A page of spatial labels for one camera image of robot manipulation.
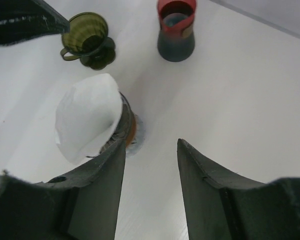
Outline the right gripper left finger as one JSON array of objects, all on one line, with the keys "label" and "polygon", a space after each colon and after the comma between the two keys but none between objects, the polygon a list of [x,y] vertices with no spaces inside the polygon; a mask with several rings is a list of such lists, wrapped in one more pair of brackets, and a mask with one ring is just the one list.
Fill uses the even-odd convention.
[{"label": "right gripper left finger", "polygon": [[0,175],[0,240],[112,240],[126,163],[118,140],[49,182]]}]

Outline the clear ribbed glass dripper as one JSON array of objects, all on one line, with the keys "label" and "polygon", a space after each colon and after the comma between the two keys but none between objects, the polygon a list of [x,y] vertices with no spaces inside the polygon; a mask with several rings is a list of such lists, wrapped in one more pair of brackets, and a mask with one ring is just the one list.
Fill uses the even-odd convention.
[{"label": "clear ribbed glass dripper", "polygon": [[98,152],[98,155],[105,152],[111,145],[113,145],[115,142],[119,140],[124,140],[126,142],[126,138],[132,126],[132,117],[134,113],[131,110],[131,106],[127,98],[121,92],[120,92],[120,96],[122,100],[122,113],[121,113],[120,120],[117,124],[114,133],[109,138],[109,140],[101,147],[101,149]]}]

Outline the dark olive dripper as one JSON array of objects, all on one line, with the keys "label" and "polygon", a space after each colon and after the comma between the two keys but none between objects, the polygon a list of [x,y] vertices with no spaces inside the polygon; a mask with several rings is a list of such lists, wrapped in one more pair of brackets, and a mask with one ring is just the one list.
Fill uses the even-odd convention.
[{"label": "dark olive dripper", "polygon": [[85,67],[99,71],[116,58],[116,44],[109,37],[106,20],[94,12],[82,12],[69,20],[70,31],[61,35],[65,61],[80,60]]}]

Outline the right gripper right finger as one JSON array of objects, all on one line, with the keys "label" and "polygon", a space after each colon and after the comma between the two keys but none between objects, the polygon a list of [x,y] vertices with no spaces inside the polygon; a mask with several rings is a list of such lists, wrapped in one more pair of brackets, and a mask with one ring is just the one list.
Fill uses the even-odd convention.
[{"label": "right gripper right finger", "polygon": [[184,139],[177,142],[177,161],[191,240],[300,240],[300,177],[261,183]]}]

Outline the clear glass server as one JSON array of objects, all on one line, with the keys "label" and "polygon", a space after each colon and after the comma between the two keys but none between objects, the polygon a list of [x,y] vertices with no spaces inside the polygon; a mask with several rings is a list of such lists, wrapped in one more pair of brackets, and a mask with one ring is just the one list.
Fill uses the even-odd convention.
[{"label": "clear glass server", "polygon": [[127,158],[134,156],[142,148],[146,138],[146,128],[143,121],[137,114],[135,114],[134,117],[136,121],[136,132],[131,144],[126,149]]}]

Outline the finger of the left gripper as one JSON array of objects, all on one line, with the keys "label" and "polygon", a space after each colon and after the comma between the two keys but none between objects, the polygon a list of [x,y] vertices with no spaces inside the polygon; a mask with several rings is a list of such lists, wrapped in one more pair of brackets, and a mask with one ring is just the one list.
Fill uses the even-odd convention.
[{"label": "finger of the left gripper", "polygon": [[44,0],[0,0],[0,47],[69,31],[70,22]]}]

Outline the red and grey carafe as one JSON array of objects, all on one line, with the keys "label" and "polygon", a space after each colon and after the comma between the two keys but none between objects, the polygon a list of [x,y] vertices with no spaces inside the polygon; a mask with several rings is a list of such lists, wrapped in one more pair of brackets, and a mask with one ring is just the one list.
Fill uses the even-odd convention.
[{"label": "red and grey carafe", "polygon": [[159,0],[157,13],[160,30],[157,49],[169,62],[181,62],[195,49],[194,22],[196,0]]}]

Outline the brown dripper ring holder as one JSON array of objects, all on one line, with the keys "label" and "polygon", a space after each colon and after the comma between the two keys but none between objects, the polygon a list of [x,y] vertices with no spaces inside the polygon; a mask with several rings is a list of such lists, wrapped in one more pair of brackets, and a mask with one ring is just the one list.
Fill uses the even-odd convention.
[{"label": "brown dripper ring holder", "polygon": [[137,132],[137,121],[136,121],[136,116],[135,114],[132,115],[132,122],[131,122],[131,127],[130,127],[130,130],[129,130],[129,133],[125,139],[125,146],[126,148],[132,144],[134,138],[135,138],[135,135],[136,135],[136,132]]}]

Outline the white paper coffee filter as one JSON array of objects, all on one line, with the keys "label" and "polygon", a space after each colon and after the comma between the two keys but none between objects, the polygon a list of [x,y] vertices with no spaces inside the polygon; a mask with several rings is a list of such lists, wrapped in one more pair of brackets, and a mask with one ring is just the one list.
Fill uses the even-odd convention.
[{"label": "white paper coffee filter", "polygon": [[108,73],[85,78],[70,87],[55,113],[55,142],[73,165],[95,157],[115,132],[123,101]]}]

